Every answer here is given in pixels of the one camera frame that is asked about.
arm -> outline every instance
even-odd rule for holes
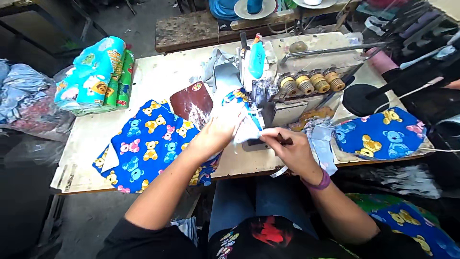
[[[274,137],[281,133],[284,139],[291,138],[293,145],[282,146]],[[305,134],[282,128],[262,131],[265,141],[284,164],[303,181],[318,185],[323,171],[313,158]],[[324,190],[309,188],[312,199],[323,222],[337,241],[346,244],[363,244],[376,236],[380,229],[374,220],[358,205],[342,193],[333,182]]]
[[[125,214],[132,224],[150,230],[168,224],[194,172],[211,156],[225,148],[239,121],[212,118],[188,147],[152,181]]]

person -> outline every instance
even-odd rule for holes
[[[167,224],[196,169],[229,144],[234,127],[225,119],[211,119],[135,200],[97,258],[201,258],[192,241]],[[278,134],[293,144],[281,145],[275,139]],[[278,178],[257,177],[255,206],[235,181],[222,180],[217,182],[211,212],[208,258],[428,257],[413,238],[373,220],[342,193],[315,162],[304,134],[272,128],[261,135],[307,186],[333,239],[318,239],[295,195]]]

purple wristband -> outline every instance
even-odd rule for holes
[[[315,189],[315,190],[324,190],[326,189],[330,184],[331,184],[331,178],[329,177],[329,174],[322,169],[322,180],[318,185],[313,185],[305,181],[302,177],[300,178],[304,185],[307,188]]]

jeans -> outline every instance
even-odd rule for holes
[[[283,216],[318,239],[310,218],[286,177],[256,177],[256,206],[238,179],[217,181],[209,223],[209,239],[215,233],[231,229],[243,220],[256,216]]]

black shirt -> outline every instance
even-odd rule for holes
[[[331,239],[317,240],[284,217],[248,218],[209,240],[210,259],[284,258],[429,258],[411,237],[393,233],[376,221],[379,234],[365,244],[346,247]],[[98,259],[201,258],[199,250],[177,226],[146,230],[125,219],[104,241]]]

